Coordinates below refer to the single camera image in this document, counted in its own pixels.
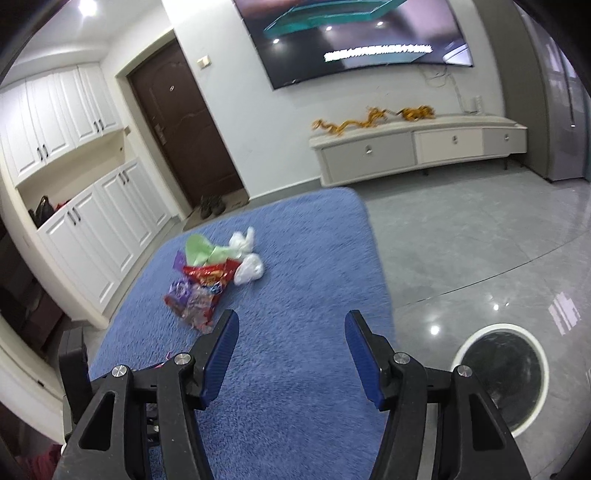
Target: refrigerator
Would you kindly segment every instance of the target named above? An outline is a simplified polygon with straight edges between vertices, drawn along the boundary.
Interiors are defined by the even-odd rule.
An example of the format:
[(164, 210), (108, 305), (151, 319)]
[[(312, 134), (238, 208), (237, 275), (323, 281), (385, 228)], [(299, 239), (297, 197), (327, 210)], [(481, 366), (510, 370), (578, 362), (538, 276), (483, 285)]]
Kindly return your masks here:
[(538, 57), (548, 110), (550, 155), (545, 171), (537, 173), (551, 181), (589, 179), (589, 96), (548, 32), (518, 9)]

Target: shoe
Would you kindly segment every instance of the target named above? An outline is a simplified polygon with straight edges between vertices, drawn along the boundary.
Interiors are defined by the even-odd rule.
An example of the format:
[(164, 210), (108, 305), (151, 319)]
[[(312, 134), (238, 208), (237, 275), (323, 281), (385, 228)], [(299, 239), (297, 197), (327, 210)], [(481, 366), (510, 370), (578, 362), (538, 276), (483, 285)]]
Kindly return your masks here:
[(201, 220), (205, 220), (212, 214), (212, 203), (211, 197), (201, 197), (201, 203), (199, 204), (201, 213)]
[(222, 200), (222, 197), (220, 197), (219, 195), (214, 195), (210, 197), (210, 205), (212, 208), (212, 212), (216, 217), (220, 216), (223, 212), (226, 211), (226, 204)]

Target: round floor drain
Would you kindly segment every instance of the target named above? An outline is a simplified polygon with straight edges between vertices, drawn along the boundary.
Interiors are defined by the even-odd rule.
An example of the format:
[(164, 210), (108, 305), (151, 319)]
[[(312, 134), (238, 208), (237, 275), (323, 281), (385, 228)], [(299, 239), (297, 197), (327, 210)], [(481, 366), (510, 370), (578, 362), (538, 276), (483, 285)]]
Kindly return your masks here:
[(499, 323), (477, 331), (458, 351), (452, 368), (458, 365), (476, 373), (513, 437), (540, 413), (548, 394), (548, 360), (527, 330)]

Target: blue gripper pad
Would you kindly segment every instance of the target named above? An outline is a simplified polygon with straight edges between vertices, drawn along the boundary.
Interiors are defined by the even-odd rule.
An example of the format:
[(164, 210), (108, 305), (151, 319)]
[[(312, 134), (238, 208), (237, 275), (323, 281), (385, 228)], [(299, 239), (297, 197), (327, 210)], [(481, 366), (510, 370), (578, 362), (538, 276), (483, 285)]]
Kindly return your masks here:
[(378, 410), (385, 410), (384, 389), (392, 381), (389, 359), (394, 351), (388, 341), (374, 335), (358, 310), (345, 316), (345, 338), (367, 398)]
[(203, 335), (195, 343), (195, 379), (201, 385), (200, 399), (207, 407), (217, 398), (223, 379), (238, 341), (240, 325), (238, 315), (233, 310), (226, 310), (212, 333)]

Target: white tv stand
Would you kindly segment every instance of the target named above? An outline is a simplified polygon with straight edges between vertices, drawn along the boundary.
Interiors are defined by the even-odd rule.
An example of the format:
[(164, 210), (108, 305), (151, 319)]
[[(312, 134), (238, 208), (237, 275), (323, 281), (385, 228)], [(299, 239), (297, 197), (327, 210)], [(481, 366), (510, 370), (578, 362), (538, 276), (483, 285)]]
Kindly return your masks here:
[(396, 120), (310, 139), (322, 185), (329, 187), (409, 170), (527, 151), (527, 127), (499, 116), (442, 115)]

